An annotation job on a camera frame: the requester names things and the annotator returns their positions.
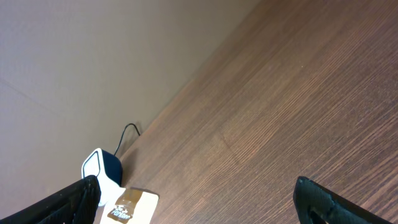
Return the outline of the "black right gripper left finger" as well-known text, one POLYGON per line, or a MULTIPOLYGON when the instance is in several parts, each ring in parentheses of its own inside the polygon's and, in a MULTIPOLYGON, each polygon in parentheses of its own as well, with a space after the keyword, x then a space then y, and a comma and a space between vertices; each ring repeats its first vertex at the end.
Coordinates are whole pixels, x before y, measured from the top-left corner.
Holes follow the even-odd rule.
POLYGON ((95 175, 89 175, 47 198, 1 220, 1 224, 93 223, 101 190, 95 175))

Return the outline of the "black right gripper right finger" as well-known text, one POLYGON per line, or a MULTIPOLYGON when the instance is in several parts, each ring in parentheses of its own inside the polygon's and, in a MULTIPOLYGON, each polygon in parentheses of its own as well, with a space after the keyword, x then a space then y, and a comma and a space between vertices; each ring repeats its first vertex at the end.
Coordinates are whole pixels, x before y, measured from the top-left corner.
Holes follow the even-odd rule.
POLYGON ((391 224, 304 176, 297 178, 293 201, 301 224, 391 224))

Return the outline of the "white brown snack pouch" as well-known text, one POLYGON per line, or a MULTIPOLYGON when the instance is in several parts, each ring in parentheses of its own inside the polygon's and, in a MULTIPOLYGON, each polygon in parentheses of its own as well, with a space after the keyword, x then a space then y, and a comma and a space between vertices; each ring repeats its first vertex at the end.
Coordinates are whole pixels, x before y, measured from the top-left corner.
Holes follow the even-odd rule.
POLYGON ((149 224, 159 195, 138 188, 120 188, 104 206, 100 224, 149 224))

